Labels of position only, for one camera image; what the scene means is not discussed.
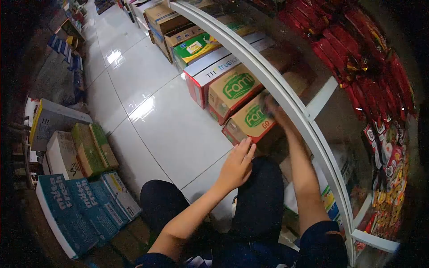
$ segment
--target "hand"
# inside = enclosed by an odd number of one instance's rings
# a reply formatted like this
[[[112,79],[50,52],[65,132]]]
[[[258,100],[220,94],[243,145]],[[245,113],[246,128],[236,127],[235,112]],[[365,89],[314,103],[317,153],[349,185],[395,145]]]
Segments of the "hand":
[[[234,146],[230,155],[222,166],[221,173],[214,188],[225,191],[226,194],[243,185],[252,172],[252,158],[256,150],[256,144],[249,146],[252,139],[243,139],[239,145]]]
[[[302,139],[301,134],[290,120],[289,116],[284,112],[283,108],[276,104],[272,95],[265,98],[265,104],[270,112],[273,113],[275,120],[285,130],[286,135],[295,135],[299,140]]]

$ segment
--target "cardboard box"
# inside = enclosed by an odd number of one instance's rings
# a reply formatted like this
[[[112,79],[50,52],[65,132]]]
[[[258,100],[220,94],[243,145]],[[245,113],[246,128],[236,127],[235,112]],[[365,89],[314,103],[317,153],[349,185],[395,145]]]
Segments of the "cardboard box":
[[[280,73],[284,73],[299,58],[299,55],[293,50],[285,52],[276,47],[266,48],[260,54]],[[220,125],[223,125],[230,116],[262,89],[261,82],[247,67],[240,64],[224,73],[209,86],[208,108],[210,114]]]
[[[130,262],[134,263],[137,258],[149,250],[151,246],[149,236],[149,229],[141,219],[137,218],[122,229],[111,243]]]
[[[129,220],[135,219],[142,209],[128,192],[117,172],[106,172],[101,175],[108,192],[115,197],[119,208]]]
[[[79,213],[97,232],[100,238],[97,245],[103,246],[119,232],[119,229],[101,207],[86,178],[67,181],[66,184]]]
[[[172,59],[173,63],[177,65],[173,58],[173,49],[175,46],[185,42],[186,40],[189,40],[193,37],[196,37],[197,35],[203,33],[204,30],[200,27],[196,26],[195,24],[187,24],[183,27],[180,27],[176,30],[173,30],[166,35],[164,35],[166,49],[169,53],[170,58]]]
[[[89,183],[92,192],[103,207],[107,216],[116,225],[118,229],[125,226],[130,220],[125,216],[122,210],[116,204],[115,198],[110,194],[101,180]]]
[[[210,114],[223,125],[235,112],[259,94],[263,85],[244,64],[239,64],[214,81],[208,89]]]
[[[94,230],[78,212],[62,174],[39,176],[36,194],[55,238],[70,259],[78,258],[98,242]]]
[[[274,41],[263,33],[251,33],[243,37],[256,51],[260,52],[274,45]],[[208,105],[208,88],[212,82],[240,64],[240,60],[222,47],[200,58],[184,69],[189,94],[198,105]]]
[[[255,31],[255,28],[247,26],[244,22],[234,21],[228,15],[219,17],[217,20],[236,32],[239,36],[246,36]],[[174,47],[174,61],[176,66],[179,67],[179,71],[181,71],[191,63],[221,46],[214,37],[208,33],[202,33]]]
[[[252,142],[257,144],[257,155],[271,155],[279,148],[286,148],[283,143],[286,139],[284,130],[277,122],[267,117],[259,106],[261,94],[254,97],[248,104],[236,112],[225,124],[222,133],[233,144],[239,144],[247,137],[252,138]]]
[[[63,174],[66,181],[84,178],[77,155],[72,134],[55,131],[46,151],[50,174]]]
[[[72,129],[72,137],[83,175],[89,178],[106,171],[91,137],[89,126],[77,123]]]
[[[89,125],[92,138],[94,139],[95,147],[97,148],[100,159],[106,169],[117,169],[119,166],[115,155],[110,148],[106,135],[99,124],[92,123]]]
[[[46,151],[46,145],[54,131],[71,131],[76,123],[92,123],[88,114],[41,99],[30,132],[32,151]]]
[[[283,74],[283,78],[295,91],[298,96],[302,96],[305,90],[314,81],[314,71],[306,63],[298,63]]]
[[[166,49],[164,35],[176,28],[189,24],[190,21],[168,8],[162,2],[145,9],[144,17],[151,30],[152,43],[158,45],[170,63],[172,63],[172,59]]]

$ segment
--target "white shelf frame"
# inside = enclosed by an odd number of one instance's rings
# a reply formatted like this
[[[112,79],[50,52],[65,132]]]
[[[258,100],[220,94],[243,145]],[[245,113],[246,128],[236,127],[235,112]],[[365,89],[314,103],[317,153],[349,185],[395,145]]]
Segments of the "white shelf frame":
[[[167,2],[171,9],[201,27],[234,54],[268,89],[300,131],[321,166],[337,202],[347,238],[345,244],[350,265],[354,267],[357,258],[354,250],[355,239],[387,252],[395,251],[399,243],[355,229],[370,206],[371,195],[367,196],[364,205],[354,219],[341,171],[323,133],[314,121],[338,88],[337,81],[330,77],[309,104],[305,106],[281,74],[234,31],[193,5],[182,1],[170,2],[167,0]]]

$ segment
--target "store aisle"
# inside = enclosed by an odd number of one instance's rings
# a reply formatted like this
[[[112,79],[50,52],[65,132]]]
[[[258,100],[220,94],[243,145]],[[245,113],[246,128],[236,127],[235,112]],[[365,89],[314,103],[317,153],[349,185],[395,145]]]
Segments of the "store aisle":
[[[174,183],[193,202],[216,181],[231,143],[191,99],[184,77],[117,5],[86,4],[84,71],[91,117],[109,135],[119,174],[139,198],[149,180]],[[236,190],[214,210],[226,231]]]

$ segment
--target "sleeve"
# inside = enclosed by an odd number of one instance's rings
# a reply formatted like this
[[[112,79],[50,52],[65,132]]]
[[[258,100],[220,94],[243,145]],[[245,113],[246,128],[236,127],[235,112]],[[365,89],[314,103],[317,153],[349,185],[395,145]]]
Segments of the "sleeve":
[[[136,268],[179,267],[170,257],[161,253],[147,253],[136,260]]]
[[[301,237],[296,267],[346,267],[347,249],[335,221],[321,221]]]

